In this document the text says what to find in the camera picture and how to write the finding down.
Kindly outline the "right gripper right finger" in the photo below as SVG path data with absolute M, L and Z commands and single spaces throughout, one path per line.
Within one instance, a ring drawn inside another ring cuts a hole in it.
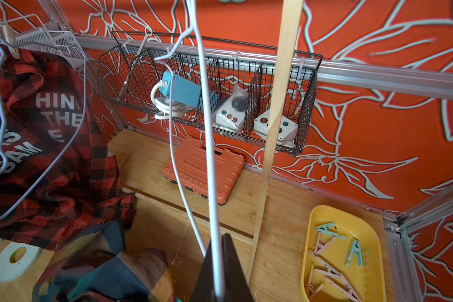
M 222 249 L 226 285 L 224 301 L 254 302 L 230 234 L 222 236 Z

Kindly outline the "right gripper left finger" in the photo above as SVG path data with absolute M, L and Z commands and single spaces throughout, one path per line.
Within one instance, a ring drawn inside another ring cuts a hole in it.
M 211 244 L 209 244 L 190 302 L 213 301 L 215 301 L 213 260 Z

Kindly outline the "white wire hanger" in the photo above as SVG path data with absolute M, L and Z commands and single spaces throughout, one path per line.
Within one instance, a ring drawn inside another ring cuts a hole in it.
M 213 141 L 213 128 L 211 121 L 211 103 L 209 95 L 208 74 L 206 68 L 206 57 L 204 53 L 203 40 L 198 27 L 196 16 L 196 2 L 187 1 L 187 12 L 190 17 L 190 27 L 182 32 L 178 41 L 174 44 L 172 50 L 162 56 L 155 58 L 155 61 L 161 64 L 164 59 L 170 58 L 180 46 L 182 40 L 192 33 L 198 44 L 198 55 L 200 63 L 201 92 L 203 100 L 203 114 L 205 126 L 205 143 L 206 143 L 206 167 L 208 180 L 208 206 L 210 215 L 210 237 L 211 237 L 211 260 L 213 264 L 213 289 L 216 301 L 226 300 L 226 280 L 223 264 L 223 252 L 221 249 L 220 222 L 218 219 L 217 194 L 216 194 L 216 173 L 215 173 L 215 150 Z
M 86 82 L 63 58 L 0 40 L 0 221 L 45 182 L 86 121 Z

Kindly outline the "dark plaid shirt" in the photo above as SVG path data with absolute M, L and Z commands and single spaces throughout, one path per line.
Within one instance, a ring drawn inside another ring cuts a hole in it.
M 128 251 L 118 222 L 84 230 L 58 249 L 32 301 L 175 301 L 167 254 Z

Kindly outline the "red black plaid shirt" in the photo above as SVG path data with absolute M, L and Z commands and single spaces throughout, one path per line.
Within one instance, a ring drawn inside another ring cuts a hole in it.
M 83 89 L 56 55 L 22 50 L 3 64 L 0 239 L 57 250 L 95 225 L 132 226 L 134 197 L 120 192 L 117 159 Z

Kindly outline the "beige clothespin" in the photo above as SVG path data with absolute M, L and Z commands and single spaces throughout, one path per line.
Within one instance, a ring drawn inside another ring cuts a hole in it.
M 3 36 L 6 42 L 10 45 L 16 44 L 16 34 L 13 28 L 9 24 L 4 24 L 1 26 L 3 31 Z M 8 46 L 9 53 L 11 54 L 12 58 L 18 60 L 20 59 L 20 51 L 15 47 Z

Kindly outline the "mint green clothespin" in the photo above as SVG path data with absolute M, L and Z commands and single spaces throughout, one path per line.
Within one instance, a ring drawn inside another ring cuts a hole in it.
M 340 234 L 337 232 L 337 227 L 335 226 L 335 223 L 334 222 L 329 222 L 329 223 L 325 223 L 325 224 L 322 224 L 322 225 L 318 225 L 315 227 L 315 230 L 318 232 L 318 233 L 321 233 L 321 234 L 324 234 L 324 235 L 328 235 L 328 236 L 331 236 L 331 237 L 337 237 L 337 238 L 340 238 L 340 239 L 346 239 L 347 237 L 343 234 Z

